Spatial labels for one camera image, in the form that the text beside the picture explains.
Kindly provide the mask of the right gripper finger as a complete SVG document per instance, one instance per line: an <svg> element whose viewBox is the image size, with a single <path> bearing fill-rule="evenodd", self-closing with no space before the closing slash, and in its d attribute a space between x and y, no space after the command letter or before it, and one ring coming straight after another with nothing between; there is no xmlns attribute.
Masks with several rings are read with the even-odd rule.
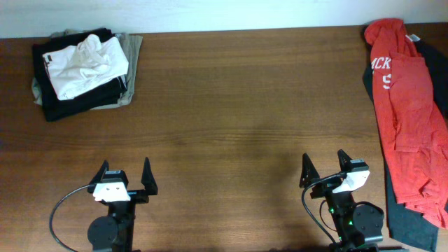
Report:
<svg viewBox="0 0 448 252"><path fill-rule="evenodd" d="M341 172L351 172L352 171L352 159L346 154L345 151L342 149L339 149L337 152L338 160L339 160L339 166L341 169Z"/></svg>
<svg viewBox="0 0 448 252"><path fill-rule="evenodd" d="M317 172L313 162L307 153L302 155L302 172L300 177L300 187L306 188L313 182L320 179L319 173Z"/></svg>

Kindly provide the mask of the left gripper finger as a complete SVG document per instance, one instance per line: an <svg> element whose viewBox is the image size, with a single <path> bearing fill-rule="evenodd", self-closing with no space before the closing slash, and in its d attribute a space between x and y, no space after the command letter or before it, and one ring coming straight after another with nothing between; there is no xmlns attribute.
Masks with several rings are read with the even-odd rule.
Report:
<svg viewBox="0 0 448 252"><path fill-rule="evenodd" d="M99 168L99 171L93 176L92 180L90 181L89 185L94 186L97 183L99 183L102 179L102 177L105 175L105 173L109 170L109 163L105 160L101 167Z"/></svg>
<svg viewBox="0 0 448 252"><path fill-rule="evenodd" d="M141 184L144 186L144 190L146 191L147 195L158 194L158 186L151 171L151 164L148 157L146 157L144 160Z"/></svg>

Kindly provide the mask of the red t-shirt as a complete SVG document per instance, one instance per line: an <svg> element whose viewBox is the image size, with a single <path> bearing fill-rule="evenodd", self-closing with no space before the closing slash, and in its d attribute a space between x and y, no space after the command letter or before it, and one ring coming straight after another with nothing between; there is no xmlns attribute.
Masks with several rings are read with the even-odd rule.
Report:
<svg viewBox="0 0 448 252"><path fill-rule="evenodd" d="M402 20L371 23L374 109L396 201L447 228L447 126L424 58Z"/></svg>

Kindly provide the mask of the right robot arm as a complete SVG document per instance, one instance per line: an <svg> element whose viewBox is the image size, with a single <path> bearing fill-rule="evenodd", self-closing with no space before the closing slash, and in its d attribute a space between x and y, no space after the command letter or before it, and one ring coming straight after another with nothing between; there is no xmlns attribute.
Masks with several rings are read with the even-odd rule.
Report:
<svg viewBox="0 0 448 252"><path fill-rule="evenodd" d="M368 164L337 152L340 171L321 177L307 153L302 155L301 202L317 226L331 240L331 251L378 251L383 240L384 211L370 203L357 202L352 192L363 187L370 175ZM335 239L307 206L305 196L323 199L328 206L338 238Z"/></svg>

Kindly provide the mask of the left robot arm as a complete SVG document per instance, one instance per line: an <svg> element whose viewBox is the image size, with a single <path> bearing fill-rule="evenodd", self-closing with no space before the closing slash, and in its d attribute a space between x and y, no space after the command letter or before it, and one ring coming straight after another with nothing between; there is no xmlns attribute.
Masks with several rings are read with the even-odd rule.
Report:
<svg viewBox="0 0 448 252"><path fill-rule="evenodd" d="M123 170L109 169L103 162L90 181L87 191L94 200L108 207L108 213L92 221L87 238L94 252L132 252L136 205L149 203L158 194L158 186L146 158L141 175L142 189L128 190L129 180Z"/></svg>

